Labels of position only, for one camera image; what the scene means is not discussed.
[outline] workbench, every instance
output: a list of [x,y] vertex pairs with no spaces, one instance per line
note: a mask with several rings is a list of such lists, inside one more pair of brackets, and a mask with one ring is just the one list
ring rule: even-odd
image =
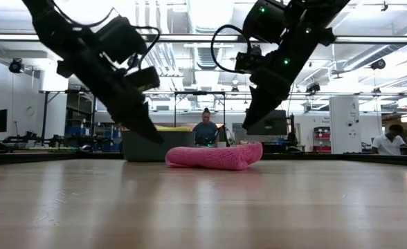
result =
[[407,248],[407,166],[0,165],[0,248]]

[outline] person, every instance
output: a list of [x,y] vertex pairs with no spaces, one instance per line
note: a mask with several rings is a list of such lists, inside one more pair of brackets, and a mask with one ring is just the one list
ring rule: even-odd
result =
[[210,121],[211,113],[205,108],[202,113],[202,122],[197,124],[193,131],[196,132],[196,144],[206,145],[216,140],[217,125]]
[[392,124],[386,134],[374,138],[371,152],[379,155],[400,156],[400,147],[405,145],[400,136],[403,132],[404,128],[400,124]]

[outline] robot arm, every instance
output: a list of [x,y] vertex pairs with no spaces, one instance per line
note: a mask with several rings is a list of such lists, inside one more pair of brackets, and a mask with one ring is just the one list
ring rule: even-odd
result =
[[54,0],[23,0],[43,45],[58,54],[57,73],[76,75],[106,107],[115,122],[150,139],[163,142],[148,116],[142,91],[159,87],[154,67],[127,75],[129,69],[115,68],[129,57],[149,52],[144,39],[125,17],[117,16],[94,33],[100,23],[83,25],[69,19]]
[[[212,52],[221,69],[250,73],[250,81],[257,85],[250,87],[252,100],[243,128],[250,128],[289,97],[291,85],[317,45],[329,46],[335,40],[332,29],[326,27],[349,1],[291,0],[286,6],[275,0],[258,0],[241,30],[227,25],[216,31],[215,35],[224,28],[233,28],[247,39],[248,50],[237,54],[234,71],[220,66]],[[252,37],[279,48],[265,56],[252,53],[248,42]]]

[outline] gray bin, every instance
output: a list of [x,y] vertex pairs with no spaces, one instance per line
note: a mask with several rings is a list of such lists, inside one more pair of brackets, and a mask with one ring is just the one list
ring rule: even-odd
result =
[[171,148],[194,147],[196,133],[193,131],[160,131],[164,142],[158,145],[132,131],[122,132],[124,159],[129,162],[165,162]]

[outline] pink towel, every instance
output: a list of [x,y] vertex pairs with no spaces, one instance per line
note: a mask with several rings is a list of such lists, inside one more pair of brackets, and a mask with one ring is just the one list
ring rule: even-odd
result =
[[259,142],[227,148],[176,147],[168,151],[169,167],[204,167],[208,169],[244,170],[262,157]]

